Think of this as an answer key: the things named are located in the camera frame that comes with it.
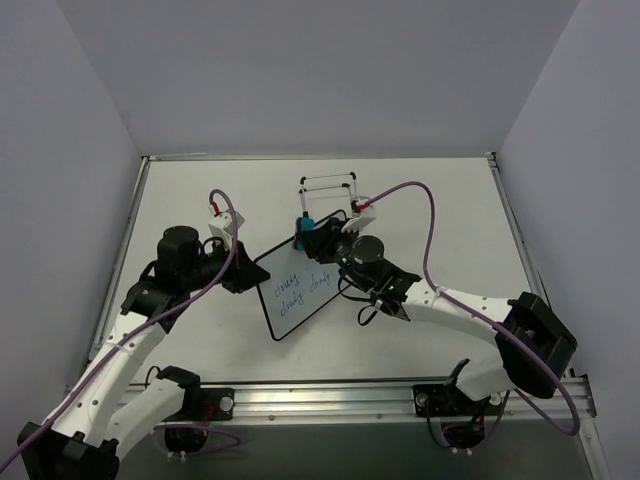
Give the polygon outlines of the blue bone-shaped eraser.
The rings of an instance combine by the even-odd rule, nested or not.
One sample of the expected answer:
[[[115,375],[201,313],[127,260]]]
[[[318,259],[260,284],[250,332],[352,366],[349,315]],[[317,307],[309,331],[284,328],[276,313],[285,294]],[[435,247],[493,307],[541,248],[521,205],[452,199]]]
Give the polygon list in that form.
[[[298,251],[304,250],[304,245],[301,243],[300,238],[303,232],[310,231],[314,228],[315,221],[308,215],[302,215],[298,217],[295,222],[295,234],[293,239],[293,248]]]

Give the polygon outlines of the small black-framed whiteboard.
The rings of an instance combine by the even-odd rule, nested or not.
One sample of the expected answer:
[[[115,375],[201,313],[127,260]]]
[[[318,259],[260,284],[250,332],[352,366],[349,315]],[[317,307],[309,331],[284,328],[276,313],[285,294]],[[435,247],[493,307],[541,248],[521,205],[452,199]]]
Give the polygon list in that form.
[[[287,238],[255,260],[270,275],[257,291],[274,341],[289,336],[339,296],[339,267],[309,259],[294,240]]]

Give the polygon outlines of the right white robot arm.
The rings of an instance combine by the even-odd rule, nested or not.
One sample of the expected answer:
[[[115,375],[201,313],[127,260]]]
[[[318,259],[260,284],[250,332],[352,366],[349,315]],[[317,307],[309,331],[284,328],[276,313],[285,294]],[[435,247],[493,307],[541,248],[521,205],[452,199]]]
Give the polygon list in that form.
[[[379,238],[346,232],[338,220],[299,232],[295,240],[309,259],[337,265],[376,311],[438,325],[490,346],[484,358],[455,367],[443,390],[453,411],[467,412],[508,390],[538,399],[550,399],[558,390],[577,340],[538,295],[492,298],[438,286],[385,259]]]

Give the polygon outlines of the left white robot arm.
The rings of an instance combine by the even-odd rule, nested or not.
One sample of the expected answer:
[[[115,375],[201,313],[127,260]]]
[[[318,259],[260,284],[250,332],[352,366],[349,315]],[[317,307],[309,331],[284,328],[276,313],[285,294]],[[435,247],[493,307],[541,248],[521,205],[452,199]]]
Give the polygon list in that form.
[[[166,229],[156,257],[127,291],[107,339],[79,381],[41,424],[21,431],[18,452],[31,479],[113,479],[121,462],[167,418],[194,417],[200,378],[164,367],[136,399],[119,404],[147,357],[178,318],[216,285],[243,293],[269,279],[252,261],[233,220],[210,222],[210,249],[189,226]]]

